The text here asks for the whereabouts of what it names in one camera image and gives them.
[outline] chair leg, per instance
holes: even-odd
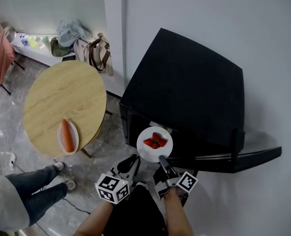
[[[109,115],[112,115],[113,113],[108,111],[108,110],[105,110],[105,113],[109,114]]]
[[[21,66],[19,63],[17,63],[17,61],[14,60],[13,62],[15,62],[19,67],[21,67],[22,70],[25,70],[25,68]]]
[[[3,84],[0,84],[0,87],[2,87],[9,95],[11,95],[11,93],[3,86]]]
[[[82,148],[81,149],[81,152],[84,154],[84,155],[86,155],[88,158],[92,158],[92,156],[84,149],[84,148]]]

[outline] jeans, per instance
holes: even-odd
[[[58,168],[51,165],[34,172],[6,176],[16,188],[27,209],[29,226],[35,224],[51,206],[66,196],[68,187],[65,183],[35,193],[40,188],[50,184],[57,177],[58,172]]]
[[[128,201],[115,205],[103,234],[167,236],[162,213],[151,194],[143,186],[136,186]]]

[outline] shoe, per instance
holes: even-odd
[[[65,163],[63,162],[57,162],[54,165],[58,168],[59,171],[62,171],[63,168],[65,168]]]
[[[68,191],[72,191],[76,188],[76,182],[74,180],[69,180],[69,181],[66,181],[65,184],[67,185],[68,187]]]
[[[146,183],[138,182],[138,183],[136,184],[136,187],[137,187],[138,185],[141,185],[141,186],[143,186],[145,189],[148,190],[148,188],[147,188],[147,184],[146,184]]]

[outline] orange carrot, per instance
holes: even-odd
[[[63,146],[65,147],[67,152],[73,152],[75,149],[72,141],[72,136],[69,129],[69,124],[65,119],[62,119],[62,140]]]

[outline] wooden tabletop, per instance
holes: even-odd
[[[106,110],[106,90],[96,69],[64,61],[44,71],[33,83],[24,106],[23,124],[32,144],[52,157],[65,156],[57,142],[62,119],[79,133],[81,150],[99,130]]]

